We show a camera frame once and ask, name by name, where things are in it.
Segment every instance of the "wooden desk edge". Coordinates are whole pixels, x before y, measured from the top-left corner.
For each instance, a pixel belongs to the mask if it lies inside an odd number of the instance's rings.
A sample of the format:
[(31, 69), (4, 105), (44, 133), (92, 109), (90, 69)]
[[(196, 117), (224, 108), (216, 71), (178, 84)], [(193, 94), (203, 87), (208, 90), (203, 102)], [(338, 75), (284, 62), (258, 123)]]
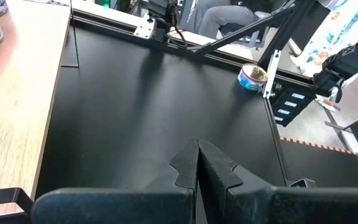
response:
[(59, 77), (60, 77), (60, 70), (62, 69), (62, 62), (63, 62), (63, 59), (64, 59), (63, 51), (64, 51), (64, 48), (66, 46), (67, 35), (68, 35), (69, 31), (70, 31), (70, 19), (71, 19), (71, 13), (69, 13), (68, 18), (67, 18), (67, 29), (66, 29), (65, 38), (64, 38), (64, 41), (63, 41), (63, 45), (62, 45), (62, 52), (60, 54), (59, 67), (58, 67), (58, 70), (57, 70), (56, 80), (55, 80), (55, 84), (53, 86), (52, 99), (50, 100), (48, 118), (47, 118), (47, 123), (45, 124), (45, 132), (44, 132), (44, 137), (42, 139), (42, 145), (41, 145), (40, 156), (39, 156), (39, 160), (38, 160), (38, 164), (37, 164), (37, 170), (35, 171), (35, 177), (34, 177), (33, 187), (32, 187), (32, 190), (31, 190), (31, 195), (29, 195), (29, 197), (32, 200), (34, 200), (34, 198), (35, 198), (35, 193), (37, 191), (38, 179), (39, 179), (41, 165), (42, 165), (42, 159), (44, 158), (45, 143), (46, 143), (47, 136), (48, 136), (50, 117), (52, 115), (52, 110), (53, 110), (53, 103), (55, 102), (55, 94), (56, 94), (57, 82), (58, 82)]

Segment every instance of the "white bracket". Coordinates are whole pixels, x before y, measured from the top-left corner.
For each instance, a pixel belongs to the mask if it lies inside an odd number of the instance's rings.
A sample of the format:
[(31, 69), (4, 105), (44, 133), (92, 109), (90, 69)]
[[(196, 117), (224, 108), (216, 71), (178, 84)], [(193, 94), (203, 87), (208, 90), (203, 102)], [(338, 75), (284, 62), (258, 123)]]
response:
[(136, 28), (134, 36), (143, 39), (150, 39), (153, 36), (156, 26), (157, 23), (155, 22), (155, 19), (151, 18), (149, 13), (146, 13), (143, 16), (141, 25)]
[(265, 84), (264, 98), (269, 99), (270, 95), (272, 94), (274, 77), (276, 76), (278, 62), (280, 61), (280, 56), (281, 56), (281, 50), (275, 50), (272, 57), (270, 58), (270, 62), (268, 64), (268, 69), (267, 69), (268, 79)]

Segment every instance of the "cable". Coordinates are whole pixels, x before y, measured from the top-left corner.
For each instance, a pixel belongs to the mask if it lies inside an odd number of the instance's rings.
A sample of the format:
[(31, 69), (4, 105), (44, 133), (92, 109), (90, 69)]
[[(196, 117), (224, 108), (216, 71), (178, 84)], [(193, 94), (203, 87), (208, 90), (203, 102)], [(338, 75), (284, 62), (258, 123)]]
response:
[(176, 33), (179, 34), (181, 40), (183, 41), (183, 44), (179, 44), (177, 41), (173, 40), (169, 35), (166, 34), (166, 36), (168, 37), (168, 39), (170, 40), (170, 42), (172, 42), (173, 44), (175, 44), (177, 47), (182, 48), (182, 49), (186, 49), (187, 48), (187, 41), (185, 39), (185, 37), (183, 36), (183, 34), (179, 31), (178, 29), (178, 11), (179, 7), (176, 6), (173, 11), (172, 11), (172, 19), (173, 19), (173, 28), (175, 29)]
[(131, 14), (131, 15), (132, 15), (132, 13), (134, 13), (136, 6), (139, 5), (139, 2), (140, 2), (140, 0), (136, 0), (135, 4), (134, 4), (133, 7), (129, 10), (128, 14)]
[(118, 4), (118, 0), (116, 1), (116, 4), (112, 7), (112, 9), (116, 9), (117, 4)]

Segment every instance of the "person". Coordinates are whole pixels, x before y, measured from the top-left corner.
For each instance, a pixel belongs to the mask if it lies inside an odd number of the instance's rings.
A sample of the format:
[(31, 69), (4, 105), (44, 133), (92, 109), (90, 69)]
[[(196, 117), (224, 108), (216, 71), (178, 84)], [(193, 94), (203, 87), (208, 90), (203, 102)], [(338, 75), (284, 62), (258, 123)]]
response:
[(271, 12), (273, 0), (200, 0), (187, 23), (187, 31), (216, 39), (226, 24), (247, 26), (259, 18), (254, 12)]

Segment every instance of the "black rod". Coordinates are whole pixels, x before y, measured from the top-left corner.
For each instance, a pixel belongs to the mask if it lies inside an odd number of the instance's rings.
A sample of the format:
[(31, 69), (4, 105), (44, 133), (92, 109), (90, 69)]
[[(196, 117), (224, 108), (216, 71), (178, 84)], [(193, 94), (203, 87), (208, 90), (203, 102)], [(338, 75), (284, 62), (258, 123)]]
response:
[(62, 65), (62, 67), (65, 67), (65, 68), (79, 68), (80, 67), (80, 60), (78, 59), (77, 36), (76, 36), (76, 33), (75, 33), (74, 10), (73, 10), (72, 0), (70, 0), (70, 13), (71, 13), (71, 25), (73, 26), (73, 33), (74, 33), (75, 56), (76, 56), (76, 59), (77, 59), (77, 64), (75, 64), (75, 65)]
[(275, 50), (283, 50), (284, 46), (288, 43), (291, 35), (294, 33), (299, 24), (300, 19), (309, 12), (311, 7), (316, 3), (315, 0), (299, 0), (294, 8), (294, 13), (290, 15), (283, 24), (278, 28), (277, 33), (274, 35), (272, 41), (267, 46), (265, 52), (259, 59), (258, 65), (263, 69), (269, 66), (270, 58)]

